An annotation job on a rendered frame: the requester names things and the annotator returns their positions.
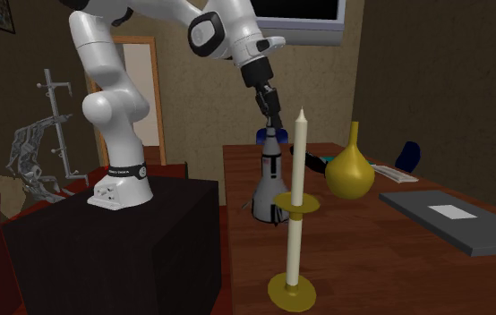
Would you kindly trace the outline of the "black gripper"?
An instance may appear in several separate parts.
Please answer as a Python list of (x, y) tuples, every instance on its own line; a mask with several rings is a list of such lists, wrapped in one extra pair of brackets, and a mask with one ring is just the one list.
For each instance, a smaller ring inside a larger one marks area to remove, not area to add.
[(241, 67), (241, 74), (245, 86), (247, 88), (255, 88), (255, 100), (261, 113), (270, 118), (271, 125), (275, 129), (281, 129), (283, 125), (279, 114), (281, 106), (278, 93), (275, 88), (268, 86), (269, 80), (274, 76), (269, 59), (264, 56), (243, 65)]

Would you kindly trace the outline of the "yellow long-necked vase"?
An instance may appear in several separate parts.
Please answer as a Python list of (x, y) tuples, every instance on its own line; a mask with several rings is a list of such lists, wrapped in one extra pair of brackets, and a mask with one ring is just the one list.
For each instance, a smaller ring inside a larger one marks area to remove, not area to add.
[(374, 170), (357, 147), (358, 127), (358, 122), (351, 123), (347, 146), (325, 170), (329, 190), (341, 199), (362, 198), (374, 182)]

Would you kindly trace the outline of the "grey coat stand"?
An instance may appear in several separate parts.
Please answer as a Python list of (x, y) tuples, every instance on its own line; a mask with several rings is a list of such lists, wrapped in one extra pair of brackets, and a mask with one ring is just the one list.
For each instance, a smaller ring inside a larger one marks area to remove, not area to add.
[(56, 203), (63, 200), (64, 197), (49, 192), (44, 183), (52, 183), (53, 189), (56, 192), (63, 192), (68, 196), (72, 196), (73, 192), (65, 188), (61, 188), (58, 181), (53, 175), (43, 175), (42, 169), (37, 161), (38, 149), (43, 138), (44, 132), (48, 127), (55, 126), (59, 147), (52, 149), (53, 154), (57, 154), (63, 161), (64, 172), (66, 179), (83, 179), (86, 186), (90, 185), (87, 175), (80, 175), (77, 170), (71, 171), (70, 163), (67, 155), (67, 147), (64, 141), (62, 123), (65, 123), (72, 117), (72, 114), (60, 115), (56, 103), (55, 89), (57, 87), (66, 87), (70, 96), (72, 93), (72, 85), (70, 82), (54, 82), (49, 69), (44, 70), (46, 83), (38, 83), (39, 89), (46, 89), (46, 96), (49, 98), (50, 106), (53, 114), (47, 118), (43, 118), (35, 123), (24, 126), (14, 132), (13, 143), (11, 145), (11, 153), (9, 162), (6, 165), (13, 175), (19, 175), (23, 180), (23, 188), (29, 192), (34, 200), (44, 200), (49, 203)]

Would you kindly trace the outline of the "grey-framed window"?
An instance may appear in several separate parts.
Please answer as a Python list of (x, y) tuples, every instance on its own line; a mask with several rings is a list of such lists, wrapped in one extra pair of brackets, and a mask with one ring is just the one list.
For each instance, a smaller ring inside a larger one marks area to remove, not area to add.
[(292, 46), (341, 44), (346, 0), (249, 0), (265, 37), (279, 36)]

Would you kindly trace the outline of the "white keyboard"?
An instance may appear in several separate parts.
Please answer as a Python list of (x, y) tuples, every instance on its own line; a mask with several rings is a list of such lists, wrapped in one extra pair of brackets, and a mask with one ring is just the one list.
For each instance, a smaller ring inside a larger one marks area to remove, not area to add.
[(397, 183), (416, 183), (418, 179), (388, 166), (372, 165), (375, 172), (382, 174)]

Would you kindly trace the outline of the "white and grey rocket model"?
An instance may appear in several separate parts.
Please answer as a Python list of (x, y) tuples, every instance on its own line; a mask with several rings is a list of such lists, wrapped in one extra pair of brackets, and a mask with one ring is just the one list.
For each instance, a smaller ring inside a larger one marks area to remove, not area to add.
[(288, 214), (276, 205), (274, 198), (287, 192), (281, 174), (281, 148), (276, 129), (267, 126), (263, 133), (261, 153), (261, 179), (252, 195), (252, 217), (267, 224), (278, 224), (288, 220)]

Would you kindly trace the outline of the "grey flat book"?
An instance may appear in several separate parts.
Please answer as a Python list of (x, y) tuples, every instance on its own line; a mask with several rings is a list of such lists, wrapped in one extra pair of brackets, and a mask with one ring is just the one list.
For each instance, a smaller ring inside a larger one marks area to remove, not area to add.
[(384, 192), (379, 199), (471, 257), (496, 255), (496, 214), (442, 191)]

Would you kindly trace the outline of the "brown wooden table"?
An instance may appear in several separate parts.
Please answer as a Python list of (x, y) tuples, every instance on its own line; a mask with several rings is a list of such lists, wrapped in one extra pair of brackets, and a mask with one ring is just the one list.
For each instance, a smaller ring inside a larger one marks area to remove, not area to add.
[[(293, 315), (267, 290), (286, 268), (287, 228), (256, 221), (249, 207), (261, 146), (226, 145), (223, 158), (233, 314)], [(296, 315), (496, 315), (496, 255), (468, 256), (380, 199), (434, 188), (378, 176), (364, 197), (342, 200), (307, 171), (304, 189), (321, 205), (304, 217), (301, 273), (317, 300)]]

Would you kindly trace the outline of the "white door with wooden frame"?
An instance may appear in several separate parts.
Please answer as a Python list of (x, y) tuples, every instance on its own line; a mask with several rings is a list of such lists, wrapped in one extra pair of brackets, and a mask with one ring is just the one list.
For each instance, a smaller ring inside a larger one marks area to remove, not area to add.
[(149, 36), (113, 36), (124, 68), (150, 105), (149, 114), (134, 125), (148, 165), (166, 165), (167, 153), (160, 101), (156, 42)]

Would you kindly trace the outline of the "black robot stand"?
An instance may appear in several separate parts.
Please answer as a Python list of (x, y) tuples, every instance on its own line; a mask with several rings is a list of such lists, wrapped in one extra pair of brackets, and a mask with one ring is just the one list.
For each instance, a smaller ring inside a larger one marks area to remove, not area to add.
[(4, 225), (29, 315), (210, 315), (221, 288), (218, 182), (152, 176), (150, 201), (78, 193)]

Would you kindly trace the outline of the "black curved object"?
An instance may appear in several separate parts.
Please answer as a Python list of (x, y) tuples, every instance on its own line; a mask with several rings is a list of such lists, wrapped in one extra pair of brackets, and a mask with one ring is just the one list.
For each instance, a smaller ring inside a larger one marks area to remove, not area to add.
[(328, 164), (327, 160), (322, 159), (321, 157), (317, 157), (309, 151), (305, 151), (304, 163), (312, 171), (325, 175), (326, 167)]

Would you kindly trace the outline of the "blue chair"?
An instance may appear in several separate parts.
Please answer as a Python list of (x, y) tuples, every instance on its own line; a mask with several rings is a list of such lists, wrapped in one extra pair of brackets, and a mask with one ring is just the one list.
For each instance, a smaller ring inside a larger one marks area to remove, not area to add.
[(421, 159), (420, 146), (414, 141), (407, 141), (399, 154), (395, 167), (412, 173)]
[[(261, 128), (256, 132), (256, 143), (263, 145), (267, 137), (267, 129)], [(276, 129), (278, 143), (288, 143), (288, 132), (285, 129)]]

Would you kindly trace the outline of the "white candle in yellow holder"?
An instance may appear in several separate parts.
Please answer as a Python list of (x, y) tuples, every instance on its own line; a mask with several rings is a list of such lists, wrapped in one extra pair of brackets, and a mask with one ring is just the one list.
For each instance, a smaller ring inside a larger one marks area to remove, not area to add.
[(312, 283), (299, 274), (303, 217), (320, 207), (315, 197), (304, 193), (305, 150), (308, 122), (301, 109), (295, 120), (291, 191), (274, 198), (277, 206), (289, 213), (287, 226), (286, 272), (275, 275), (268, 284), (269, 298), (282, 310), (308, 311), (316, 302)]

